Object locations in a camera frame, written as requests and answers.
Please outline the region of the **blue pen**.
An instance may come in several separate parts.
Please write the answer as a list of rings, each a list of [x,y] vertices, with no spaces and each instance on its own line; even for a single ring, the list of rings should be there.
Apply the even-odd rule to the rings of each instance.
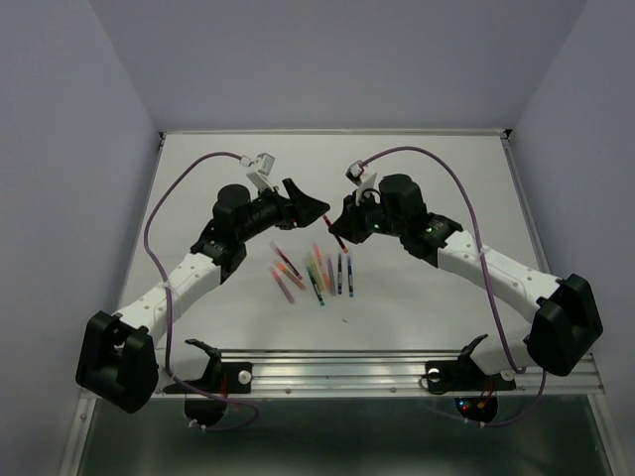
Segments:
[[[353,263],[350,251],[346,253],[347,287],[350,298],[354,297]]]

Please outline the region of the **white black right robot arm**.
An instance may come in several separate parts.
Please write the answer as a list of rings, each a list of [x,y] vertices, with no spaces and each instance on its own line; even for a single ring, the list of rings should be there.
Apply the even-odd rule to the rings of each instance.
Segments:
[[[513,367],[540,367],[564,377],[603,332],[586,279],[545,274],[479,246],[459,223],[428,211],[419,186],[406,175],[384,177],[376,192],[346,196],[329,231],[352,244],[373,234],[396,237],[411,256],[468,280],[525,319],[515,333],[498,339],[481,335],[466,346],[456,375],[468,387]]]

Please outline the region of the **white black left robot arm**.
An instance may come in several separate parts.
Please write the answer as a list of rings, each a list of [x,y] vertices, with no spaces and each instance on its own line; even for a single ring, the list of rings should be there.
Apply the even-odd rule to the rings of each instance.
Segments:
[[[306,228],[329,210],[327,203],[283,181],[251,197],[241,184],[217,194],[210,221],[181,262],[162,272],[158,284],[113,314],[99,311],[88,321],[75,381],[121,410],[140,410],[158,389],[155,345],[194,303],[224,284],[244,261],[246,243],[271,227]]]

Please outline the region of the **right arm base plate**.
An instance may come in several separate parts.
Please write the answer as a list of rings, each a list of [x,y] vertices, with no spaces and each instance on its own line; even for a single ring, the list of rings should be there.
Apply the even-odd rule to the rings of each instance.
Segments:
[[[513,391],[514,379],[504,380],[500,374],[485,375],[471,361],[433,360],[425,365],[425,373],[420,377],[419,385],[433,395],[449,392],[469,393],[490,391]]]

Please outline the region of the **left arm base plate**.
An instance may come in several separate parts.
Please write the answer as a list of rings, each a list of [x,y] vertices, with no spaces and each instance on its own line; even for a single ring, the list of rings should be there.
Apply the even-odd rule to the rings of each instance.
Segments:
[[[179,378],[188,385],[224,397],[251,393],[252,362],[226,360],[220,349],[198,339],[186,339],[184,345],[185,359],[176,364]]]

